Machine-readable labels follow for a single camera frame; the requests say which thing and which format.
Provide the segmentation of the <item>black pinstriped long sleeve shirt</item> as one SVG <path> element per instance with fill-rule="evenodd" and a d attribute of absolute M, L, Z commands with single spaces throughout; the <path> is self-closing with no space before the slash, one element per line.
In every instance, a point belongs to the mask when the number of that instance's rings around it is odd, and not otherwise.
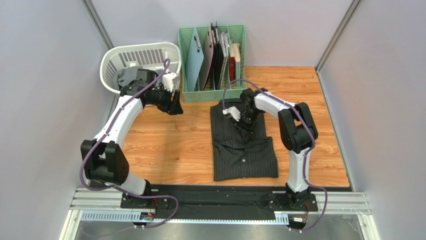
<path fill-rule="evenodd" d="M 266 134 L 266 123 L 260 114 L 254 133 L 244 140 L 232 118 L 223 115 L 220 100 L 210 108 L 213 147 L 213 180 L 239 178 L 278 178 L 278 160 L 273 138 Z"/>

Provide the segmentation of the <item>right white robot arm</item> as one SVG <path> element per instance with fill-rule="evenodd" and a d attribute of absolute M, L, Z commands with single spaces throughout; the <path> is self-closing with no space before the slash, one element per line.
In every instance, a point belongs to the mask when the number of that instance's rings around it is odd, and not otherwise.
<path fill-rule="evenodd" d="M 245 138 L 253 135 L 260 114 L 268 113 L 278 119 L 280 138 L 289 154 L 285 199 L 294 209 L 304 205 L 311 195 L 309 162 L 318 138 L 309 106 L 304 102 L 296 104 L 280 99 L 264 88 L 256 91 L 245 89 L 240 99 L 245 110 L 224 107 L 223 114 L 233 118 L 234 126 L 243 132 Z"/>

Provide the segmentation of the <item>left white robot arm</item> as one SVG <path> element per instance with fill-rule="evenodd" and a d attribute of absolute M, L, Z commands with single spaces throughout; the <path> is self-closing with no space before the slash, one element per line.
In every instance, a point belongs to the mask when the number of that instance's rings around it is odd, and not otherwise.
<path fill-rule="evenodd" d="M 148 198 L 150 183 L 130 172 L 122 150 L 125 138 L 136 117 L 147 105 L 156 106 L 168 115 L 180 115 L 179 75 L 138 69 L 134 79 L 119 79 L 123 87 L 118 104 L 103 129 L 80 146 L 82 164 L 79 178 L 91 191 L 115 188 L 129 196 Z"/>

